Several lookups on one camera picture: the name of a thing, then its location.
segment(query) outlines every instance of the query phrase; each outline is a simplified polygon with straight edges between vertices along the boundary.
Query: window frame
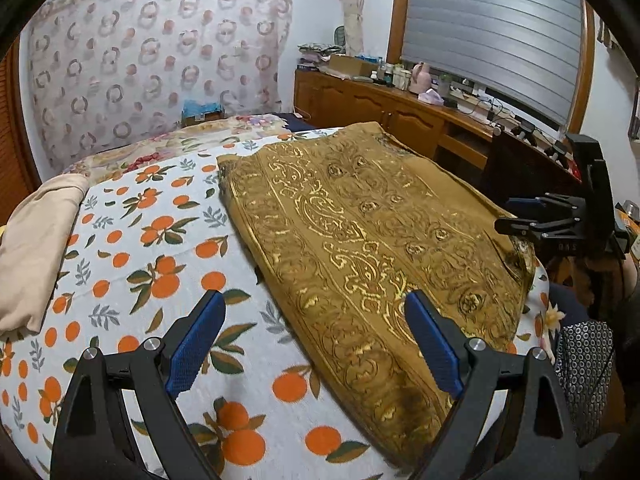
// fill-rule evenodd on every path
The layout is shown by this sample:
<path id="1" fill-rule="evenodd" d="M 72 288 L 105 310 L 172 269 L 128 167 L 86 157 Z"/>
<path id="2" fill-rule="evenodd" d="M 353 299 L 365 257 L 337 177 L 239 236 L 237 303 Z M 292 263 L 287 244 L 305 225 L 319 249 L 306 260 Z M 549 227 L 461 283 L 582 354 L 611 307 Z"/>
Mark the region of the window frame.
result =
<path id="1" fill-rule="evenodd" d="M 406 11 L 409 0 L 394 0 L 391 12 L 391 26 L 389 42 L 386 50 L 386 62 L 398 63 L 402 54 L 404 42 L 404 27 L 406 25 Z M 575 82 L 574 97 L 572 99 L 569 117 L 565 129 L 568 133 L 579 134 L 584 121 L 584 113 L 589 103 L 591 80 L 593 78 L 593 62 L 595 53 L 595 24 L 593 8 L 585 1 L 582 3 L 582 34 L 580 37 L 580 61 L 578 77 Z"/>

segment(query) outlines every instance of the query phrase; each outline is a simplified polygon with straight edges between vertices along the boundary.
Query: gold paisley pattern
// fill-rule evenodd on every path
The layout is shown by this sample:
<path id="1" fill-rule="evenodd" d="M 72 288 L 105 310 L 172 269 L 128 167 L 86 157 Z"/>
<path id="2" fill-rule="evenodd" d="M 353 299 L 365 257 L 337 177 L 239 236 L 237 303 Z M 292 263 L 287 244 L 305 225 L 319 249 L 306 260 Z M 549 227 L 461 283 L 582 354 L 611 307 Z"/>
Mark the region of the gold paisley pattern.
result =
<path id="1" fill-rule="evenodd" d="M 234 224 L 314 365 L 399 463 L 415 464 L 450 408 L 404 319 L 423 289 L 469 336 L 501 350 L 532 279 L 504 214 L 376 123 L 219 157 Z"/>

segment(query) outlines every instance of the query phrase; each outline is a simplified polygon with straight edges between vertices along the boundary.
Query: white wall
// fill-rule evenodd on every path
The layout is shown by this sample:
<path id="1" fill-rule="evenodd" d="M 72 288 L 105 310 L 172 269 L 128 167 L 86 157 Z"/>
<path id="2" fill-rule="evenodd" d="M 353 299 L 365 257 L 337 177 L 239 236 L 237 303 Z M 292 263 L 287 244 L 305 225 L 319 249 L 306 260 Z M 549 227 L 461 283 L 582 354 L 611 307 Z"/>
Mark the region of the white wall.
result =
<path id="1" fill-rule="evenodd" d="M 591 93 L 580 132 L 600 142 L 614 201 L 640 204 L 640 146 L 627 137 L 635 80 L 626 57 L 596 41 Z"/>
<path id="2" fill-rule="evenodd" d="M 278 67 L 278 88 L 282 111 L 291 111 L 293 108 L 294 70 L 299 57 L 298 45 L 300 43 L 333 43 L 334 30 L 341 24 L 342 6 L 340 0 L 293 0 L 293 18 L 289 39 L 280 57 Z M 33 102 L 29 91 L 27 28 L 28 26 L 20 35 L 20 94 L 31 151 L 40 177 L 45 181 L 54 176 L 55 171 L 50 166 L 38 138 L 33 115 Z"/>
<path id="3" fill-rule="evenodd" d="M 394 0 L 364 0 L 362 35 L 364 53 L 386 59 Z"/>

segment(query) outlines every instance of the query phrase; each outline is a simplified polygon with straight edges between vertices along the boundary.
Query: metal screw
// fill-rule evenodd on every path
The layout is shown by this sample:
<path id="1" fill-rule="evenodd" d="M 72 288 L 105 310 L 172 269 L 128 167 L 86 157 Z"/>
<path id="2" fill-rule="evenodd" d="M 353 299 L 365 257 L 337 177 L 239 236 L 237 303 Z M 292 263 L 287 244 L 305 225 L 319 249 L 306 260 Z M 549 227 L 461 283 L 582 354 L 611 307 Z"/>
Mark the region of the metal screw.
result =
<path id="1" fill-rule="evenodd" d="M 476 352 L 481 352 L 486 348 L 486 343 L 479 337 L 475 337 L 469 340 L 469 346 Z"/>
<path id="2" fill-rule="evenodd" d="M 92 346 L 89 346 L 84 352 L 82 352 L 82 357 L 85 359 L 93 359 L 98 355 L 98 349 Z"/>
<path id="3" fill-rule="evenodd" d="M 157 337 L 150 337 L 144 343 L 142 343 L 142 346 L 145 348 L 145 350 L 153 351 L 158 349 L 158 347 L 160 346 L 160 340 Z"/>
<path id="4" fill-rule="evenodd" d="M 538 361 L 544 361 L 546 359 L 546 352 L 539 346 L 536 346 L 531 353 Z"/>

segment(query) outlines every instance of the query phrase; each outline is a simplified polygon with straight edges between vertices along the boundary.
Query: cabinet door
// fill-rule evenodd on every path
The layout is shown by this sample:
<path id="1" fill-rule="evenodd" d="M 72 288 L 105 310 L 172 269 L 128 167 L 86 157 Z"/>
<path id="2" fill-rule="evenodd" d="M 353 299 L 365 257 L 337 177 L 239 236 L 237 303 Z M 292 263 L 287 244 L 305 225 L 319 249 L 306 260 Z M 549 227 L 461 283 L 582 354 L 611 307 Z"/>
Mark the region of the cabinet door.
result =
<path id="1" fill-rule="evenodd" d="M 316 103 L 318 102 L 318 86 L 314 84 L 314 78 L 309 74 L 296 72 L 296 83 L 293 93 L 293 105 L 295 111 L 302 115 L 303 120 L 315 126 L 314 119 L 318 118 Z"/>
<path id="2" fill-rule="evenodd" d="M 392 107 L 392 102 L 380 96 L 373 85 L 352 84 L 351 87 L 349 124 L 376 121 L 384 126 L 386 114 Z"/>
<path id="3" fill-rule="evenodd" d="M 318 128 L 348 126 L 350 122 L 351 96 L 347 83 L 338 78 L 323 84 L 319 92 Z"/>
<path id="4" fill-rule="evenodd" d="M 438 138 L 444 129 L 444 119 L 416 108 L 398 104 L 390 113 L 386 130 L 403 144 L 421 155 L 433 158 Z"/>

